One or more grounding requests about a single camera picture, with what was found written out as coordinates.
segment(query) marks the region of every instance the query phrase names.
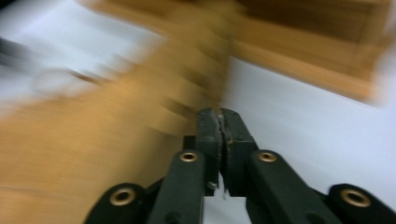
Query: screw hole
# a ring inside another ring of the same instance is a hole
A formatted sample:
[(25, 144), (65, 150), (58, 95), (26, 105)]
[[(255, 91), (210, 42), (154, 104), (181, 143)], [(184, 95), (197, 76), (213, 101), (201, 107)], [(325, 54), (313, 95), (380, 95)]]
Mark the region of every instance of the screw hole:
[(345, 202), (358, 207), (368, 207), (371, 204), (370, 199), (366, 195), (354, 189), (343, 189), (341, 198)]
[(318, 216), (315, 213), (308, 213), (308, 214), (306, 214), (305, 218), (311, 224), (325, 224), (326, 223), (322, 217)]
[(186, 153), (183, 153), (183, 154), (180, 156), (180, 159), (181, 159), (182, 161), (188, 161), (188, 162), (190, 162), (190, 161), (196, 161), (196, 160), (198, 160), (198, 156), (197, 156), (196, 154), (194, 154), (194, 153), (186, 152)]
[(123, 206), (134, 201), (136, 194), (133, 189), (118, 189), (110, 196), (110, 202), (116, 206)]
[(263, 152), (259, 155), (259, 159), (261, 161), (276, 161), (276, 155), (269, 153), (269, 152)]

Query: wooden object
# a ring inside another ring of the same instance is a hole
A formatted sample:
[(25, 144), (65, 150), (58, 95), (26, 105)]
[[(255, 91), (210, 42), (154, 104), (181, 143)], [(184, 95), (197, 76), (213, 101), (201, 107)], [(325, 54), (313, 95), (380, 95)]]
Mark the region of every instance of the wooden object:
[[(169, 35), (171, 17), (210, 1), (85, 0), (89, 7)], [(375, 62), (388, 39), (390, 0), (237, 0), (245, 7), (233, 56), (357, 100), (375, 98)]]
[(0, 120), (0, 223), (82, 223), (110, 187), (162, 178), (195, 111), (219, 106), (230, 39), (208, 25), (233, 12), (216, 12), (179, 10), (165, 43), (116, 80)]

